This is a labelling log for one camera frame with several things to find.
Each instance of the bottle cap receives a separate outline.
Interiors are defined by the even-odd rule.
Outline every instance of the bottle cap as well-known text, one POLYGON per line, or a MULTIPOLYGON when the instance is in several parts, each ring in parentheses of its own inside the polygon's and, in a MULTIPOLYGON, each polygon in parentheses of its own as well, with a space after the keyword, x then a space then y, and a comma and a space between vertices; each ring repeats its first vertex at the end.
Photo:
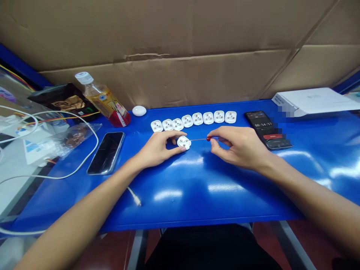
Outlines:
POLYGON ((88 72, 80 72, 75 75, 75 78, 83 85, 91 84, 94 79, 88 72))

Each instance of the left hand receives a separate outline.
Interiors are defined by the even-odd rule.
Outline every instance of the left hand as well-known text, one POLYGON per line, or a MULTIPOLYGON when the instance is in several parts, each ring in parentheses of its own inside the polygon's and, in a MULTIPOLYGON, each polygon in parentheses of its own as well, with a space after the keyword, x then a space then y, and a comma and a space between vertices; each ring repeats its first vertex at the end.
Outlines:
POLYGON ((186 135, 185 132, 176 130, 154 132, 134 158, 138 160, 139 166, 143 168, 157 166, 173 155, 186 151, 185 147, 176 147, 171 150, 168 150, 165 147, 169 138, 171 138, 172 143, 176 145, 176 138, 186 135))

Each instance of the hand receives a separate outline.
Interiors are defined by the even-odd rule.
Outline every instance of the hand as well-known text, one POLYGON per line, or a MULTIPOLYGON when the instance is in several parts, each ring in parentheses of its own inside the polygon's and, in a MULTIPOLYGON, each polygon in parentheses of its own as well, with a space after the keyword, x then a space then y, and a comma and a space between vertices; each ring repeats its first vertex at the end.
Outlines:
POLYGON ((260 141, 255 130, 250 127, 222 126, 211 131, 209 136, 221 136, 230 147, 225 150, 215 139, 211 139, 211 152, 227 163, 245 169, 259 171, 273 158, 272 153, 260 141))
POLYGON ((154 132, 144 147, 136 154, 135 158, 143 168, 159 165, 173 155, 186 151, 185 147, 176 147, 171 150, 166 149, 167 140, 171 138, 172 143, 176 145, 176 138, 186 135, 185 132, 176 130, 154 132))

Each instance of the black pants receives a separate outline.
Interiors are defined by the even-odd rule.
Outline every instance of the black pants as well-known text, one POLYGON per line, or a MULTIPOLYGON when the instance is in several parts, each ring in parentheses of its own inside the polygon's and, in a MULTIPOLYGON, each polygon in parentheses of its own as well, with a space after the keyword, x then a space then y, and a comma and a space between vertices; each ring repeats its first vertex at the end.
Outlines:
POLYGON ((238 224, 169 228, 145 269, 281 269, 238 224))

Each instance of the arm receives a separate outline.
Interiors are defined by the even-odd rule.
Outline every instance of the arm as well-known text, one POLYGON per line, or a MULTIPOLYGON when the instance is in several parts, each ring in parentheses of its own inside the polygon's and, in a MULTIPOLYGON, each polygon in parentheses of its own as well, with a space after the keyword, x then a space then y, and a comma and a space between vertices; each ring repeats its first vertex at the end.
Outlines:
POLYGON ((228 151, 211 139, 211 151, 224 161, 254 170, 281 188, 303 214, 317 224, 345 254, 360 258, 360 207, 298 172, 272 154, 248 127, 220 127, 208 136, 228 140, 228 151))
POLYGON ((175 137, 183 135, 186 133, 181 131, 154 133, 136 156, 50 226, 15 269, 64 269, 72 263, 98 233, 119 197, 140 171, 185 151, 185 147, 165 148, 168 138, 176 144, 175 137))

